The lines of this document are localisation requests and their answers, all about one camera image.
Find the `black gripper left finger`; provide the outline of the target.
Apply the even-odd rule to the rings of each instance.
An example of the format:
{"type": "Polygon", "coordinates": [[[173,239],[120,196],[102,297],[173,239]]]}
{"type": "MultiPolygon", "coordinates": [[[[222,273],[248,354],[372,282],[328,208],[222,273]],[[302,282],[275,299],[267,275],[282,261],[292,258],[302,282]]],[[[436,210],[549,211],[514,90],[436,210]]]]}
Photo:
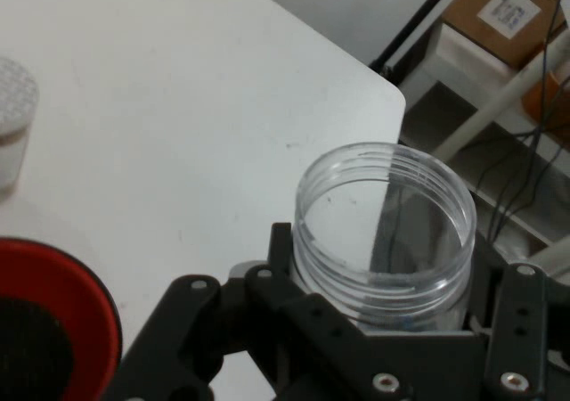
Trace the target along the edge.
{"type": "Polygon", "coordinates": [[[364,337],[289,279],[291,253],[291,226],[277,223],[268,259],[244,275],[174,280],[105,398],[210,400],[224,358],[245,351],[279,400],[373,399],[364,337]]]}

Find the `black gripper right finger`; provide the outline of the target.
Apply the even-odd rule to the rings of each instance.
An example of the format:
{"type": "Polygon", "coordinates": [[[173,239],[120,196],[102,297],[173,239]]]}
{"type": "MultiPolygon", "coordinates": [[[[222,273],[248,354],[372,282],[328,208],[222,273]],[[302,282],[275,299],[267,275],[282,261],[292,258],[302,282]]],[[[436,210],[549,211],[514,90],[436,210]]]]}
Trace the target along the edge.
{"type": "Polygon", "coordinates": [[[569,287],[533,261],[508,261],[480,233],[465,325],[486,339],[481,399],[569,398],[569,287]]]}

